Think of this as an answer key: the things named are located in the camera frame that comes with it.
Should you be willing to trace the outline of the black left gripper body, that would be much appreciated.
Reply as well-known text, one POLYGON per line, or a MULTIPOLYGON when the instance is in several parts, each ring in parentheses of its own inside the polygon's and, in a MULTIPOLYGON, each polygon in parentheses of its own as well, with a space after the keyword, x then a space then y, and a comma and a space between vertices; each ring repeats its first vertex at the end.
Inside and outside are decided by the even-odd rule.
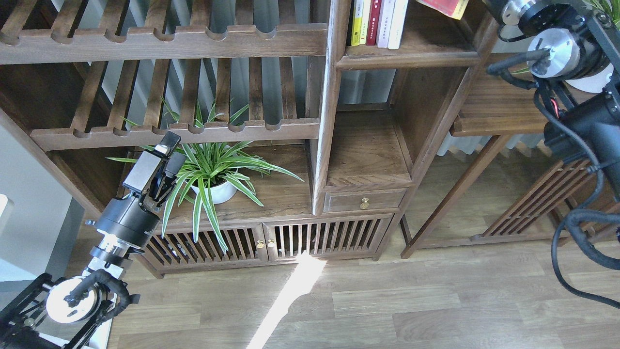
POLYGON ((177 177, 166 177, 169 157, 145 150, 124 179, 126 195, 115 197, 94 224, 104 238, 98 253, 133 253, 144 248, 160 218, 158 212, 175 187, 177 177))

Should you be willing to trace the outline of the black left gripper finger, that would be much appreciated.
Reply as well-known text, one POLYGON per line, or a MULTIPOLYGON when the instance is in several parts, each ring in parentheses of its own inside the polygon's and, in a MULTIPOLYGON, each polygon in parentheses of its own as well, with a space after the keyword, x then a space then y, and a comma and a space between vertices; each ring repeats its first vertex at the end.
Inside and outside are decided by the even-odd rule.
POLYGON ((154 152, 161 157, 170 157, 180 141, 181 137, 177 133, 166 132, 162 141, 154 146, 154 152))
POLYGON ((186 155, 180 152, 172 152, 165 166, 166 177, 177 177, 177 173, 186 161, 186 155))

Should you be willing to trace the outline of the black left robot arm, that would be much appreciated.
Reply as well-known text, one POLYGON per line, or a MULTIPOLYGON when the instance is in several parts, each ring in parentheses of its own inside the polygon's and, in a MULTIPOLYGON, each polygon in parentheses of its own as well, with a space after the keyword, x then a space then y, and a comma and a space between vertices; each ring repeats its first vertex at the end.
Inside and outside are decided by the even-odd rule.
POLYGON ((157 213, 176 186, 186 159, 176 150, 179 143, 180 136, 168 132, 142 152, 123 183, 130 193, 111 200, 95 223, 103 239, 91 250, 93 258, 82 275, 52 281, 50 274, 41 274, 2 310, 3 349, 57 349, 37 331, 47 317, 57 323, 83 322, 63 347, 84 347, 100 325, 139 302, 121 277, 132 263, 130 255, 144 253, 160 220, 157 213))

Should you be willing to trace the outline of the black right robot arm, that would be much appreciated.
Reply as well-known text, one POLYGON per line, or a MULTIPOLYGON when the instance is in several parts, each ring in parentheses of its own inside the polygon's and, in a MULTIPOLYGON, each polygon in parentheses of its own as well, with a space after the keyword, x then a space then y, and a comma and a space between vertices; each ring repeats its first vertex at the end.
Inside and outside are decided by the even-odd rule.
POLYGON ((544 142, 564 162, 589 159, 596 186, 586 201, 562 219, 552 237, 555 275, 567 291, 618 308, 618 301, 579 291, 564 280, 557 247, 562 230, 590 260, 619 269, 617 258, 597 250, 583 231, 583 222, 619 224, 619 215, 590 210, 607 182, 619 194, 619 29, 613 16, 586 0, 487 0, 489 13, 502 27, 517 26, 520 40, 532 38, 527 51, 491 64, 489 75, 521 89, 534 89, 534 104, 546 117, 544 142), (578 103, 564 82, 614 68, 602 91, 578 103))

